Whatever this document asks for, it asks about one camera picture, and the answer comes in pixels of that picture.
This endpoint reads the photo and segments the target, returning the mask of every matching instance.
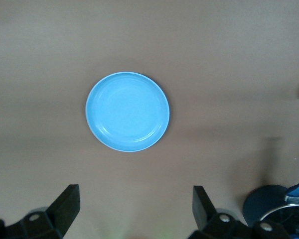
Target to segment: metal screw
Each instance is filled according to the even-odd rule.
[[[33,214],[31,217],[29,217],[29,220],[34,221],[34,220],[37,220],[39,217],[40,217],[39,214]]]
[[[273,230],[273,228],[268,223],[260,223],[260,227],[268,232],[271,232]]]
[[[229,216],[227,216],[227,215],[225,215],[225,214],[220,215],[220,216],[219,216],[219,219],[222,220],[222,221],[225,222],[225,223],[230,222],[230,218],[229,218]]]

